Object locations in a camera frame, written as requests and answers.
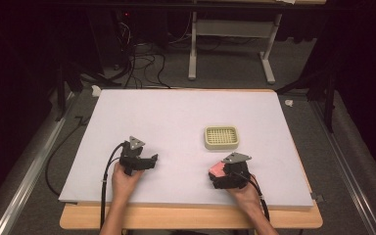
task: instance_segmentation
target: cord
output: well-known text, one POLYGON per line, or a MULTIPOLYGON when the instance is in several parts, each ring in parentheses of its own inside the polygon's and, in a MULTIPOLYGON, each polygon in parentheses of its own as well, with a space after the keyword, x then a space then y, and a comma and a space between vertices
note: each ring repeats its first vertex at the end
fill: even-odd
POLYGON ((50 157, 48 158, 47 160, 47 163, 45 165, 45 182, 47 183, 47 186, 48 188, 51 190, 51 192, 53 192, 56 196, 59 196, 60 197, 60 193, 54 189, 54 187, 51 185, 50 183, 50 179, 49 179, 49 175, 48 175, 48 171, 49 171, 49 168, 50 168, 50 162, 51 160, 54 158, 54 156, 56 155, 56 153, 60 150, 60 148, 63 146, 64 143, 66 143, 66 141, 81 127, 81 126, 85 126, 88 124, 88 121, 90 120, 91 117, 88 117, 86 118, 85 120, 83 120, 83 117, 75 117, 75 118, 79 118, 79 122, 78 122, 78 125, 75 127, 75 129, 73 129, 67 136, 66 138, 55 148, 55 150, 53 151, 53 153, 50 155, 50 157))
POLYGON ((105 207, 106 207, 106 186, 108 183, 108 170, 112 162, 118 160, 119 158, 115 158, 112 160, 113 156, 115 155, 118 148, 123 147, 123 143, 117 145, 113 150, 111 156, 109 157, 109 161, 106 165, 105 173, 103 175, 103 184, 102 184, 102 205, 100 207, 100 229, 102 229, 103 224, 105 223, 105 207))
POLYGON ((251 177, 256 181, 256 183, 255 183, 250 178, 246 178, 245 176, 243 176, 243 175, 241 175, 237 172, 234 172, 234 174, 246 179, 247 181, 249 181, 249 183, 251 183, 253 185, 253 187, 255 187, 256 191, 258 191, 258 196, 260 197, 260 203, 261 203, 261 206, 263 207, 263 210, 264 210, 264 216, 267 218, 267 221, 270 221, 270 214, 268 212, 267 204, 265 202, 263 194, 261 193, 260 187, 257 184, 258 181, 256 180, 256 178, 251 174, 251 177))

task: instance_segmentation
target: gray carpet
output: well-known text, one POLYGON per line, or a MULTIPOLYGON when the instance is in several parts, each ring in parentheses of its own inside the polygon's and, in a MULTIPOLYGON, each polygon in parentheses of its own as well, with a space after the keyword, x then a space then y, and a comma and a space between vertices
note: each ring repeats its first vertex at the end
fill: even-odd
MULTIPOLYGON (((198 52, 196 81, 187 79, 189 60, 187 48, 169 47, 166 50, 155 48, 149 53, 165 55, 165 67, 161 73, 161 79, 163 83, 172 87, 277 89, 299 77, 313 46, 313 42, 301 44, 294 44, 291 41, 276 42, 270 55, 270 63, 277 82, 275 85, 267 85, 257 57, 257 51, 264 48, 263 41, 253 40, 243 44, 245 39, 226 38, 226 40, 230 42, 224 41, 214 50, 209 50, 216 45, 212 40, 200 41, 199 44, 203 50, 198 52)), ((149 49, 150 47, 146 46, 139 48, 138 52, 146 52, 149 49)), ((143 87, 153 85, 146 78, 157 81, 157 73, 162 67, 161 57, 155 57, 154 64, 146 69, 145 75, 143 68, 146 65, 144 63, 147 62, 145 59, 137 60, 138 66, 135 70, 137 79, 131 78, 129 86, 140 87, 138 79, 142 81, 143 87)), ((107 74, 113 73, 113 70, 107 71, 107 74)), ((319 229, 306 230, 304 234, 368 234, 339 171, 328 138, 310 103, 306 101, 304 93, 304 90, 296 90, 293 94, 279 97, 312 191, 324 198, 324 202, 318 204, 324 221, 323 226, 319 229), (294 106, 285 106, 283 103, 285 99, 293 99, 294 106)), ((86 84, 70 116, 67 117, 55 147, 77 127, 76 116, 85 118, 91 116, 96 102, 97 98, 91 97, 89 84, 86 84)), ((335 136, 343 152, 351 156, 349 164, 353 166, 356 177, 365 183, 362 188, 376 212, 376 164, 369 156, 351 119, 347 117, 345 107, 339 98, 336 99, 335 107, 335 136)), ((85 126, 81 126, 61 146, 50 164, 50 180, 58 191, 61 191, 65 183, 84 131, 85 126)), ((48 131, 42 131, 41 134, 37 134, 36 138, 45 138, 46 135, 48 131)), ((33 161, 33 154, 36 150, 33 146, 29 148, 30 150, 26 150, 20 157, 0 190, 0 217, 33 161)), ((11 234, 98 234, 96 230, 63 230, 59 225, 59 220, 64 204, 59 203, 57 198, 48 189, 44 174, 41 173, 11 234)), ((279 229, 278 231, 280 234, 299 234, 299 231, 294 229, 279 229)))

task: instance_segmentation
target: person's left hand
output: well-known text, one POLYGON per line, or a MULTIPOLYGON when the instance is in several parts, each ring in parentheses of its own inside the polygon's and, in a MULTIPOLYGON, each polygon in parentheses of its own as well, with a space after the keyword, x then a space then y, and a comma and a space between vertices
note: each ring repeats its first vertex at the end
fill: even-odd
POLYGON ((115 163, 112 175, 113 200, 127 203, 143 172, 144 170, 138 170, 130 176, 124 173, 124 166, 115 163))

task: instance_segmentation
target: hand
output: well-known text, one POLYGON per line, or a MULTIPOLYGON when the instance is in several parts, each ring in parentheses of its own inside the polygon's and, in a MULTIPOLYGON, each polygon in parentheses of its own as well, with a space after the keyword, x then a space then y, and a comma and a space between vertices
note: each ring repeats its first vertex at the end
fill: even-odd
MULTIPOLYGON (((255 176, 253 175, 252 181, 256 183, 255 176)), ((260 197, 253 185, 249 182, 244 188, 233 188, 227 189, 227 191, 233 196, 236 200, 237 205, 240 209, 249 213, 250 211, 259 211, 261 212, 260 206, 260 197)))
POLYGON ((143 172, 144 170, 138 170, 132 176, 129 176, 124 173, 124 166, 115 163, 112 175, 113 201, 127 203, 143 172))

